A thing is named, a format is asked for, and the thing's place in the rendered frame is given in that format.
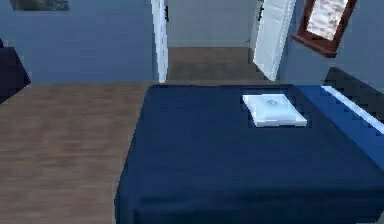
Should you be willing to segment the dark framed wall picture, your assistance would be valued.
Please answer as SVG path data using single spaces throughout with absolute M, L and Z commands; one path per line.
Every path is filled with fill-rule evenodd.
M 68 11 L 68 0 L 9 0 L 16 11 Z

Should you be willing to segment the white closed laptop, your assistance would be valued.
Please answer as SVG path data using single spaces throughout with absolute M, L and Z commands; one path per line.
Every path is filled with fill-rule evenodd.
M 256 127 L 307 125 L 307 119 L 285 94 L 243 95 L 242 100 Z

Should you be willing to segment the white room door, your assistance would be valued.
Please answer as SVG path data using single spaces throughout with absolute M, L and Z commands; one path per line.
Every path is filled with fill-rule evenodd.
M 264 76 L 275 81 L 296 0 L 264 0 L 253 62 Z
M 168 45 L 165 0 L 151 0 L 159 82 L 164 83 L 168 71 Z

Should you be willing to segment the dark blue bed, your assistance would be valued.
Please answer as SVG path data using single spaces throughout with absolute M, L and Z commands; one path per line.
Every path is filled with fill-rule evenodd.
M 246 94 L 278 92 L 303 127 L 258 127 Z M 384 215 L 384 95 L 331 68 L 320 85 L 154 85 L 115 224 L 362 224 Z

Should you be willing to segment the dark navy furniture piece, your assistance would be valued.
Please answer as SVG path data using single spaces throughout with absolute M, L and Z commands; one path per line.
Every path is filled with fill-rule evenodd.
M 31 83 L 14 47 L 6 47 L 0 38 L 0 104 Z

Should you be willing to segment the brown framed window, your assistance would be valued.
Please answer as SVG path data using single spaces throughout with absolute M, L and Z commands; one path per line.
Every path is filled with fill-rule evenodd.
M 325 58 L 335 58 L 357 0 L 306 0 L 292 38 Z

